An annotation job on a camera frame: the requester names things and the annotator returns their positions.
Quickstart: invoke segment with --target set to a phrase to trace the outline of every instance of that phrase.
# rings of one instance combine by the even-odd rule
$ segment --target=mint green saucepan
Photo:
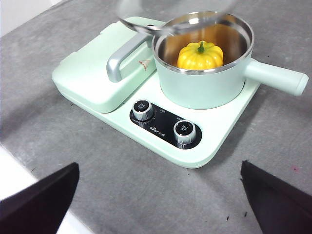
[[[205,19],[211,12],[188,14],[166,25]],[[179,51],[190,42],[205,40],[218,45],[224,65],[209,70],[186,70],[176,67]],[[214,25],[177,36],[154,36],[152,49],[160,86],[172,102],[191,109],[210,109],[233,100],[246,79],[253,79],[289,94],[299,96],[308,76],[271,66],[251,58],[254,32],[242,19],[225,15]]]

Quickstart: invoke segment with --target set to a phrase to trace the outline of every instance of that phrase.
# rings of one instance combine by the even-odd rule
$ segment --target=gray countertop
[[[233,12],[254,29],[253,58],[312,77],[311,0],[243,2]],[[261,85],[214,159],[195,170],[65,99],[51,72],[117,20],[115,5],[62,2],[1,38],[1,143],[13,156],[37,178],[79,163],[71,209],[98,234],[261,233],[239,180],[246,159],[312,194],[311,81],[300,97]]]

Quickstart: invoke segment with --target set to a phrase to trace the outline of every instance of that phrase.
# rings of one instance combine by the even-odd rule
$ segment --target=black control panel
[[[153,114],[149,116],[147,120],[138,120],[138,114],[140,111],[145,112],[147,108],[153,110]],[[154,134],[155,136],[163,139],[164,141],[180,148],[180,149],[191,149],[199,144],[202,138],[201,129],[194,124],[196,135],[189,144],[179,143],[175,134],[179,134],[181,137],[187,137],[188,134],[192,133],[193,125],[189,122],[181,121],[184,118],[177,116],[167,110],[160,108],[146,100],[139,100],[134,103],[133,109],[130,111],[130,120],[145,129],[146,131]]]

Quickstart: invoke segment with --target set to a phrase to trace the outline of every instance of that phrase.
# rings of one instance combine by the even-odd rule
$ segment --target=white base
[[[66,94],[62,94],[82,109],[165,159],[185,168],[198,168],[215,156],[259,85],[256,81],[247,80],[242,92],[234,100],[221,107],[208,110],[188,109],[168,100],[160,88],[157,73],[151,75],[116,110],[107,114],[96,112]],[[197,124],[202,130],[201,142],[192,149],[182,150],[132,123],[129,113],[133,103],[138,99],[149,100],[151,103]]]

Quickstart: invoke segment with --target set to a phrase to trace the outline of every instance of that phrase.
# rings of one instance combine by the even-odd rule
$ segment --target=black object
[[[182,136],[187,136],[193,131],[193,126],[190,122],[183,121],[175,127],[175,131]]]
[[[133,107],[135,111],[146,111],[149,105],[148,101],[140,100],[136,102]]]
[[[146,121],[137,120],[133,114],[133,111],[131,110],[129,117],[132,123],[140,126],[146,131],[149,131],[155,136],[165,140],[166,142],[180,149],[191,149],[200,143],[202,132],[201,129],[196,124],[194,124],[196,130],[195,140],[187,145],[179,144],[175,138],[174,125],[178,121],[183,120],[184,118],[181,118],[180,116],[177,116],[165,109],[162,109],[155,104],[152,104],[152,107],[154,109],[154,115],[152,118]]]
[[[312,196],[248,161],[243,161],[241,175],[264,234],[312,234]]]
[[[55,234],[73,200],[79,166],[72,163],[0,202],[1,234]]]

